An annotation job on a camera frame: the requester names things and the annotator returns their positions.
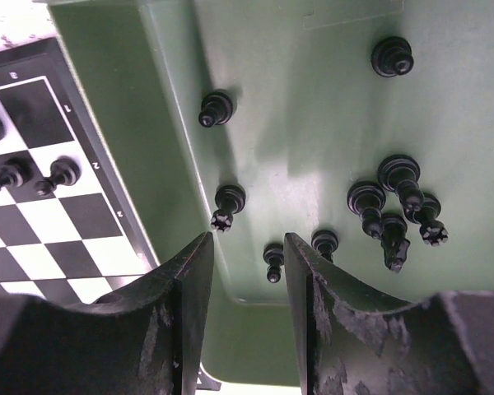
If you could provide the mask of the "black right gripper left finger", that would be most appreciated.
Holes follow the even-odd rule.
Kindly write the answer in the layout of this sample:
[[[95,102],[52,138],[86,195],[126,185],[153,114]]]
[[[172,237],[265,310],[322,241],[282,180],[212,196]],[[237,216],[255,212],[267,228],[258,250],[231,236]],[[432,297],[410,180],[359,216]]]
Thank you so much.
[[[92,304],[0,296],[0,394],[195,393],[213,267],[205,232]]]

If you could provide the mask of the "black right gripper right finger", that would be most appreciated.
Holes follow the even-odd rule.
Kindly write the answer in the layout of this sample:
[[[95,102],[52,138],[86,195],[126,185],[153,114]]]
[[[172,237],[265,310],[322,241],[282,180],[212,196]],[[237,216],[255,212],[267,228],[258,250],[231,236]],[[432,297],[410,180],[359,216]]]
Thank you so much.
[[[408,303],[294,233],[284,266],[303,393],[494,394],[494,291]]]

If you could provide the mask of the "green plastic tray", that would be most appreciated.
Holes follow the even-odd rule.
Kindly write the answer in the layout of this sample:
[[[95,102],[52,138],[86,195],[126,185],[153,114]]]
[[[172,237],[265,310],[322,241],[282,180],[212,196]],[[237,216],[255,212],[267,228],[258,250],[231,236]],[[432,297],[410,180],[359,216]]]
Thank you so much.
[[[157,262],[215,232],[202,364],[223,383],[296,387],[286,234],[408,303],[494,291],[494,1],[51,1],[65,53]],[[222,91],[224,125],[198,122]],[[420,166],[408,220],[378,183]],[[385,213],[408,225],[399,273]]]

